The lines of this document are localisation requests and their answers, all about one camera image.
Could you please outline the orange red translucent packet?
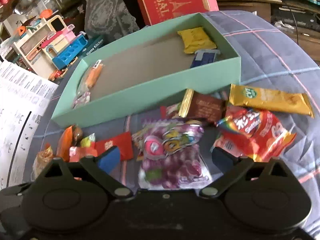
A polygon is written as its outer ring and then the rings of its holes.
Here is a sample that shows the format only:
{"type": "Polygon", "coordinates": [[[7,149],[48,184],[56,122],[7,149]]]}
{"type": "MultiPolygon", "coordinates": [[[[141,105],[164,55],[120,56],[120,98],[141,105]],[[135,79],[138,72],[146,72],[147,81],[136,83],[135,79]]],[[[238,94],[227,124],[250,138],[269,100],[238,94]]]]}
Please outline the orange red translucent packet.
{"type": "Polygon", "coordinates": [[[97,150],[92,147],[71,147],[69,149],[69,162],[71,163],[79,162],[81,158],[86,156],[97,157],[97,150]]]}

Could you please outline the yellow green Mini snack bar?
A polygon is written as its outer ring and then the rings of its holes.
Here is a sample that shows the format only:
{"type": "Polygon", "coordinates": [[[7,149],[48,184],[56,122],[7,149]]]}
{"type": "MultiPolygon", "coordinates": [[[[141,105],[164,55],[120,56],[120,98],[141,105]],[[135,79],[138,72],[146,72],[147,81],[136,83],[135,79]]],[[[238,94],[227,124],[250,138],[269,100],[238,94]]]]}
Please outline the yellow green Mini snack bar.
{"type": "Polygon", "coordinates": [[[95,133],[90,134],[87,137],[84,137],[80,141],[80,146],[81,147],[90,147],[90,148],[95,148],[95,133]]]}

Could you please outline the small red candy packet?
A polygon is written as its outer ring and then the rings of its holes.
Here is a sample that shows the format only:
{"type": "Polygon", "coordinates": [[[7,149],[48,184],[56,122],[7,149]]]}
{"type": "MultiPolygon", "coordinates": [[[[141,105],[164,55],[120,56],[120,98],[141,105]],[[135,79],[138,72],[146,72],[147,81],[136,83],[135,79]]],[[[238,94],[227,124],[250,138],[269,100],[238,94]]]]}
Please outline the small red candy packet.
{"type": "Polygon", "coordinates": [[[101,155],[111,147],[117,146],[120,150],[120,161],[127,161],[134,158],[131,133],[124,132],[110,139],[101,140],[95,143],[98,155],[101,155]]]}

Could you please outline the plain orange snack packet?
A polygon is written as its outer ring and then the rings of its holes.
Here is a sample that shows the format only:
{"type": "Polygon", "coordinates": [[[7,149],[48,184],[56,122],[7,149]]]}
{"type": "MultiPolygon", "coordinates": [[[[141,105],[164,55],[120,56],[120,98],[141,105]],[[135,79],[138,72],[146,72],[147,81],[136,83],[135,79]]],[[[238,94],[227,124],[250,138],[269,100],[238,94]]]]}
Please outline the plain orange snack packet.
{"type": "Polygon", "coordinates": [[[57,145],[56,155],[65,162],[69,162],[69,149],[73,143],[73,129],[74,126],[67,127],[61,135],[57,145]]]}

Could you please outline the red Skittles bag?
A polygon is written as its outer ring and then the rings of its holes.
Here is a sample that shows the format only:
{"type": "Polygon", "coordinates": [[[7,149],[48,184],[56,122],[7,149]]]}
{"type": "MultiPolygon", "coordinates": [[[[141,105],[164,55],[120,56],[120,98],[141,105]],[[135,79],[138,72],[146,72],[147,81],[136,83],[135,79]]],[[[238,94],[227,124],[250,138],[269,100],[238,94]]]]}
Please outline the red Skittles bag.
{"type": "Polygon", "coordinates": [[[296,138],[270,111],[228,105],[217,123],[219,134],[212,148],[221,148],[235,157],[255,162],[278,157],[296,138]]]}

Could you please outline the orange peanut snack bag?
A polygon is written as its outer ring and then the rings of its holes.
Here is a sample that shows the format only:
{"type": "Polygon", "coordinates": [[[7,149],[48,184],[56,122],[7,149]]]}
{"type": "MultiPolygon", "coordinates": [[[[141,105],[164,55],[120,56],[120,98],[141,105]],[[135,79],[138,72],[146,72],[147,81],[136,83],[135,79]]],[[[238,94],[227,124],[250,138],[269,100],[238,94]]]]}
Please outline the orange peanut snack bag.
{"type": "Polygon", "coordinates": [[[43,169],[51,162],[54,158],[54,152],[49,143],[47,143],[44,149],[38,152],[34,163],[33,163],[33,176],[36,179],[43,169]]]}

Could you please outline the purple QQ gummy bag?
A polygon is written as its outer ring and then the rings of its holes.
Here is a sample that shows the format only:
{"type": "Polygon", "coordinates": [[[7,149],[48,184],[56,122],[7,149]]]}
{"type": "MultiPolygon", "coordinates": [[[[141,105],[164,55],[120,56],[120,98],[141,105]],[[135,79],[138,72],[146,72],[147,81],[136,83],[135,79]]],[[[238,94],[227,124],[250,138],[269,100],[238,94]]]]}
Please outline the purple QQ gummy bag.
{"type": "Polygon", "coordinates": [[[213,180],[201,154],[202,122],[171,119],[147,122],[132,135],[141,161],[139,187],[148,190],[201,189],[213,180]]]}

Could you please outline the pink floral white packet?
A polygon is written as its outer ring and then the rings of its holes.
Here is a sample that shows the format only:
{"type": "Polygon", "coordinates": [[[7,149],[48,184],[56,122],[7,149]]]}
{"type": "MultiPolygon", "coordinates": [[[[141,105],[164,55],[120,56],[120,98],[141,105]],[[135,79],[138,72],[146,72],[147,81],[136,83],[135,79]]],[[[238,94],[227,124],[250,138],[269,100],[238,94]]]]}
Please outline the pink floral white packet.
{"type": "Polygon", "coordinates": [[[89,91],[84,92],[84,94],[82,94],[81,96],[77,97],[74,101],[73,101],[73,107],[72,109],[76,109],[78,107],[81,107],[87,103],[90,102],[91,99],[91,93],[89,91]]]}

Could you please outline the brown chocolate wafer packet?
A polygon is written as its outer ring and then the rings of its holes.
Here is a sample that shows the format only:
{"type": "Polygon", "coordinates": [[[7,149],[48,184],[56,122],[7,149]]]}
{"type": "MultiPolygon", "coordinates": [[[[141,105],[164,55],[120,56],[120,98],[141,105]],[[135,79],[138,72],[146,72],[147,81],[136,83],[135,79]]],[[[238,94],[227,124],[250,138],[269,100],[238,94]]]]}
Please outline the brown chocolate wafer packet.
{"type": "Polygon", "coordinates": [[[204,119],[214,125],[223,118],[225,111],[225,100],[188,88],[185,91],[178,115],[181,118],[204,119]]]}

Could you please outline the small pink candy packet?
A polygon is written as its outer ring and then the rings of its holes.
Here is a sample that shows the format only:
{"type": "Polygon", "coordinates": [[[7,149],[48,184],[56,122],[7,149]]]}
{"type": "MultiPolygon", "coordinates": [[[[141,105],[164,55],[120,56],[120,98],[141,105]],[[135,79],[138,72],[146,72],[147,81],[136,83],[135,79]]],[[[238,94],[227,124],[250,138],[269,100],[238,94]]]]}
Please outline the small pink candy packet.
{"type": "Polygon", "coordinates": [[[162,120],[168,119],[178,119],[179,111],[180,111],[181,103],[176,103],[171,106],[161,106],[160,107],[160,114],[162,120]]]}

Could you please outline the golden yellow stick packet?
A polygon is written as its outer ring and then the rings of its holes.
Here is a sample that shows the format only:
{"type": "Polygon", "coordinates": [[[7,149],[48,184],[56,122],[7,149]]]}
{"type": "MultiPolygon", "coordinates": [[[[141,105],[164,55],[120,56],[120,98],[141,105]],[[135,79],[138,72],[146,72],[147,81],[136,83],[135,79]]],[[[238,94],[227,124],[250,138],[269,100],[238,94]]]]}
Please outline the golden yellow stick packet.
{"type": "Polygon", "coordinates": [[[304,93],[288,93],[281,90],[232,84],[229,102],[234,106],[314,117],[309,98],[304,93]]]}

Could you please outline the long orange cracker pack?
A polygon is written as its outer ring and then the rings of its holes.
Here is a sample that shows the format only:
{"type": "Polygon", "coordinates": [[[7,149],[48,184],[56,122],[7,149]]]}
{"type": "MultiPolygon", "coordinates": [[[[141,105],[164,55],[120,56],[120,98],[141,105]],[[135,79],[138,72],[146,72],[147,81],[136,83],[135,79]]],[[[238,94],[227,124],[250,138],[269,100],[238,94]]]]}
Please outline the long orange cracker pack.
{"type": "Polygon", "coordinates": [[[96,84],[103,67],[102,61],[97,60],[95,64],[87,68],[78,85],[76,96],[82,96],[96,84]]]}

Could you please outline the blue white snack packet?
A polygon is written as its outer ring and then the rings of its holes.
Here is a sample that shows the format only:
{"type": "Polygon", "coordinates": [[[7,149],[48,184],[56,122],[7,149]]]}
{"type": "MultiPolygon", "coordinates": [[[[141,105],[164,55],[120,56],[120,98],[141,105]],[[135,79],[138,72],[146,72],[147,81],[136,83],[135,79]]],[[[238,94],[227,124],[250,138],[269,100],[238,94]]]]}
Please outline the blue white snack packet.
{"type": "Polygon", "coordinates": [[[190,67],[195,68],[205,64],[214,63],[218,55],[220,55],[220,51],[218,49],[197,50],[195,51],[195,57],[190,67]]]}

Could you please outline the yellow snack bar packet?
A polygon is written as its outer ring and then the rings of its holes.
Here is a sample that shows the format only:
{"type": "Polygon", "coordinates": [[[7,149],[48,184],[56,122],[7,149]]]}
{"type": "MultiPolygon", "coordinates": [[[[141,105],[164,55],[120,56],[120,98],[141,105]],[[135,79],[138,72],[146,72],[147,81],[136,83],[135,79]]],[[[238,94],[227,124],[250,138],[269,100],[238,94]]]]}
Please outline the yellow snack bar packet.
{"type": "Polygon", "coordinates": [[[206,34],[203,27],[185,29],[178,31],[177,34],[182,38],[184,52],[194,54],[201,49],[216,49],[216,44],[206,34]]]}

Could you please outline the wooden low shelf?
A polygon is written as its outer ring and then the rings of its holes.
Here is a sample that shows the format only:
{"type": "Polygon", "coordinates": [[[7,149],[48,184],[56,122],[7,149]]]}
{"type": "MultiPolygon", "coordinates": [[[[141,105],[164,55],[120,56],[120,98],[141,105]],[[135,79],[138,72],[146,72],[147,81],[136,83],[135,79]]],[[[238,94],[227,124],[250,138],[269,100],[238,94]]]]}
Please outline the wooden low shelf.
{"type": "Polygon", "coordinates": [[[319,0],[217,0],[221,10],[253,12],[319,61],[319,0]]]}

